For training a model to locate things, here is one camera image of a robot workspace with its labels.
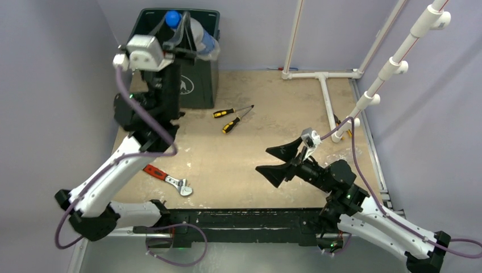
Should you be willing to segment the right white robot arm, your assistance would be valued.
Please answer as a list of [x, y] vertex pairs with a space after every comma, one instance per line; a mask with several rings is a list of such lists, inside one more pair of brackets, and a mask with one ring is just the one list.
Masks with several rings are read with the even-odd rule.
[[283, 161], [277, 166], [255, 169], [274, 187], [298, 177], [328, 194], [318, 218], [311, 222], [320, 235], [345, 231], [379, 246], [405, 261], [409, 272], [440, 272], [451, 237], [443, 231], [428, 231], [390, 212], [368, 191], [355, 184], [356, 174], [343, 159], [320, 166], [308, 149], [312, 141], [302, 139], [266, 152]]

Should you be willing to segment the blue label bottle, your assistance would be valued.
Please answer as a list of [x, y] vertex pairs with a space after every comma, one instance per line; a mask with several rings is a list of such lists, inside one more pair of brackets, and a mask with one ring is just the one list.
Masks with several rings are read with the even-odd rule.
[[[172, 30], [177, 29], [181, 19], [181, 13], [175, 10], [169, 10], [165, 15], [165, 22]], [[221, 51], [218, 41], [194, 18], [190, 19], [190, 27], [197, 57], [204, 61], [217, 61]]]

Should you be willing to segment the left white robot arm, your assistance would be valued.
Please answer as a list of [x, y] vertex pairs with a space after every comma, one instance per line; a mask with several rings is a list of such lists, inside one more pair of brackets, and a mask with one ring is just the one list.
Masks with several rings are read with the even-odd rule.
[[87, 180], [55, 194], [64, 211], [61, 222], [68, 222], [80, 238], [97, 241], [133, 226], [157, 233], [169, 227], [161, 201], [124, 204], [114, 196], [155, 159], [178, 152], [176, 121], [184, 115], [181, 70], [198, 55], [192, 24], [188, 11], [169, 11], [147, 34], [135, 34], [121, 45], [113, 58], [118, 88], [114, 118], [127, 135]]

